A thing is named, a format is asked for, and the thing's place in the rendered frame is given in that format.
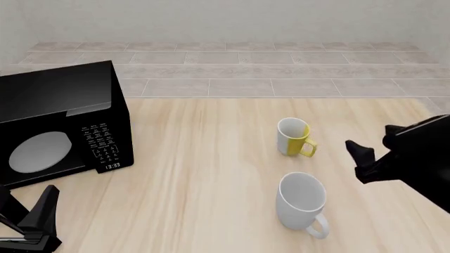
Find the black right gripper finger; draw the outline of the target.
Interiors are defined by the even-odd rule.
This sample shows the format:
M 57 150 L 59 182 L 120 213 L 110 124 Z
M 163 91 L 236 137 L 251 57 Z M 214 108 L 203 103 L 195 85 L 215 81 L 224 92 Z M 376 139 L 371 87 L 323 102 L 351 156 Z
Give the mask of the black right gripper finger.
M 375 151 L 373 148 L 363 147 L 351 140 L 345 141 L 345 147 L 356 166 L 372 167 L 376 164 Z

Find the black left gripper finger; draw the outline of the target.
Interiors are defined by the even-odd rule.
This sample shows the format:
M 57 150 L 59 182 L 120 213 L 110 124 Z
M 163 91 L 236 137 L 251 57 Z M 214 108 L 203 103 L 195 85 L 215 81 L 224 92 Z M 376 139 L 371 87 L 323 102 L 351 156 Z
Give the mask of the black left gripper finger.
M 57 237 L 56 207 L 58 197 L 59 189 L 54 185 L 48 185 L 36 205 L 18 223 L 18 227 L 23 230 L 25 238 L 40 238 L 43 235 Z
M 17 227 L 28 214 L 27 208 L 11 195 L 10 190 L 0 185 L 0 222 Z

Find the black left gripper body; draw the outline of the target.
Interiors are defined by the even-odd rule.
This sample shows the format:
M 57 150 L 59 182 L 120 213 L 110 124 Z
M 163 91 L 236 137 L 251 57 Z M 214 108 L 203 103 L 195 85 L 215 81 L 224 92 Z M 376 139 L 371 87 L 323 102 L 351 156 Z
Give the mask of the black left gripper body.
M 0 253 L 53 253 L 62 242 L 56 233 L 56 217 L 50 216 L 41 231 L 21 232 L 23 238 L 0 238 Z

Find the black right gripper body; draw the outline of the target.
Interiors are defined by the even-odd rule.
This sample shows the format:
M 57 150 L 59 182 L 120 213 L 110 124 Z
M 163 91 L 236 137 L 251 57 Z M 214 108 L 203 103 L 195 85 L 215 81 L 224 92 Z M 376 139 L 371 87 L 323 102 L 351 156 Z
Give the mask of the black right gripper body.
M 395 170 L 384 162 L 357 164 L 354 170 L 356 178 L 363 184 L 396 179 Z

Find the yellow and white mug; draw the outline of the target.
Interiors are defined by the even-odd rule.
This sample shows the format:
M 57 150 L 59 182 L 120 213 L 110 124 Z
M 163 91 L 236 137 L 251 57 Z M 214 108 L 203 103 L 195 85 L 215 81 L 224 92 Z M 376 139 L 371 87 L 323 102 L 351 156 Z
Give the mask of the yellow and white mug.
M 313 157 L 317 144 L 310 139 L 310 127 L 302 119 L 286 117 L 277 124 L 277 148 L 282 155 Z

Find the white round microwave turntable plate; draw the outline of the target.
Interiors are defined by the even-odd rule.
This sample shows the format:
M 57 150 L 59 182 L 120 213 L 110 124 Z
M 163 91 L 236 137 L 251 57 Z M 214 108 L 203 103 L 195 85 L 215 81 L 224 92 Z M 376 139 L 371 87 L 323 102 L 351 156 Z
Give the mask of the white round microwave turntable plate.
M 63 132 L 38 134 L 16 147 L 8 163 L 12 170 L 22 174 L 42 171 L 60 162 L 71 147 L 70 139 Z

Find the black microwave oven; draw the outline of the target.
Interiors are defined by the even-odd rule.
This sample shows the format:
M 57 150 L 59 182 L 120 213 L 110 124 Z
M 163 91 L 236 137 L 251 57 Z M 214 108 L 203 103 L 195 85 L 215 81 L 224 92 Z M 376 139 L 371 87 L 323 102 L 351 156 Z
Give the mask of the black microwave oven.
M 10 168 L 16 147 L 53 131 L 72 143 L 60 162 L 30 174 Z M 16 189 L 133 164 L 129 109 L 110 60 L 0 77 L 0 185 Z

